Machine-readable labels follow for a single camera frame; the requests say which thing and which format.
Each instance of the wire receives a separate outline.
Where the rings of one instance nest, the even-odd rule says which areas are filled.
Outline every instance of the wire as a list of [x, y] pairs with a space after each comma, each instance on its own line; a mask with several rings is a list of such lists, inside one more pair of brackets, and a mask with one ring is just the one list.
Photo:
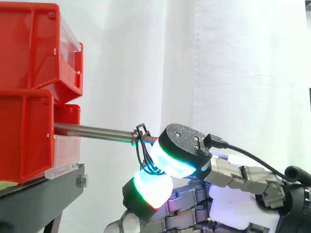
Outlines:
[[279, 177], [285, 179], [286, 181], [288, 182], [291, 182], [291, 183], [294, 183], [296, 182], [297, 180], [293, 180], [285, 175], [283, 175], [281, 172], [279, 172], [278, 170], [274, 169], [272, 166], [270, 166], [269, 164], [267, 164], [266, 162], [264, 162], [263, 160], [261, 160], [260, 158], [256, 157], [255, 155], [241, 149], [241, 148], [238, 148], [238, 147], [235, 147], [233, 145], [230, 145], [230, 144], [227, 144], [226, 147], [228, 149], [231, 149], [231, 150], [235, 150], [241, 154], [244, 154], [246, 155], [247, 157], [255, 160], [256, 162], [260, 163], [261, 165], [263, 165], [265, 168], [269, 169], [270, 171], [272, 171], [274, 174], [278, 175]]
[[[144, 135], [141, 135], [141, 132], [138, 130], [138, 136], [136, 139], [136, 153], [137, 153], [137, 159], [140, 165], [140, 169], [143, 169], [146, 173], [150, 174], [150, 175], [164, 175], [165, 172], [161, 171], [159, 168], [157, 168], [154, 163], [152, 158], [150, 157], [146, 145], [144, 143], [144, 137], [146, 134], [148, 134], [149, 132], [146, 132]], [[144, 162], [145, 162], [145, 166], [144, 164], [141, 162], [140, 159], [140, 154], [139, 154], [139, 141], [141, 143], [141, 147], [142, 147], [142, 153], [143, 153], [143, 157], [144, 157]]]

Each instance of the black plug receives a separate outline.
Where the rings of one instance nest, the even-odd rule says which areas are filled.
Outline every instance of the black plug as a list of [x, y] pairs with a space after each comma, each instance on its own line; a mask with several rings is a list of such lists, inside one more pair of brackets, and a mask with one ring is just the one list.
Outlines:
[[207, 135], [203, 139], [204, 146], [211, 149], [212, 147], [219, 148], [219, 149], [226, 149], [228, 146], [228, 143], [226, 141], [223, 141], [220, 137], [214, 136], [214, 135]]

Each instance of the white curtain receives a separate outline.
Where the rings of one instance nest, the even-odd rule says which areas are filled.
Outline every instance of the white curtain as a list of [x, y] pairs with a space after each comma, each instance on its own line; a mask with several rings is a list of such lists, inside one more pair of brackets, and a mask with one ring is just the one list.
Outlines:
[[[159, 135], [182, 123], [281, 171], [311, 172], [303, 0], [55, 3], [85, 48], [82, 124], [131, 131], [144, 122]], [[82, 140], [81, 163], [89, 186], [60, 233], [103, 232], [138, 170], [134, 148], [100, 140]]]

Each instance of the nut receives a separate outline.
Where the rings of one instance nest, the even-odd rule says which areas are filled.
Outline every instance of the nut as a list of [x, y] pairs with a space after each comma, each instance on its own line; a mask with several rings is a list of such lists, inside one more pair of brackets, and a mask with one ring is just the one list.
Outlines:
[[88, 185], [88, 175], [82, 175], [79, 180], [79, 187], [86, 188]]

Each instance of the red storage bin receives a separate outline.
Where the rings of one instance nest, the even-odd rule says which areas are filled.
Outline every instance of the red storage bin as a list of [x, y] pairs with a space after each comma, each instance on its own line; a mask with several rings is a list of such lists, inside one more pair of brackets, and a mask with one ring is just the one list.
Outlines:
[[82, 96], [83, 45], [52, 3], [0, 2], [0, 88], [48, 89], [62, 105]]
[[53, 179], [77, 169], [80, 138], [54, 137], [53, 117], [80, 123], [80, 107], [54, 106], [49, 90], [0, 89], [0, 182]]
[[0, 90], [0, 181], [24, 183], [54, 165], [53, 96]]

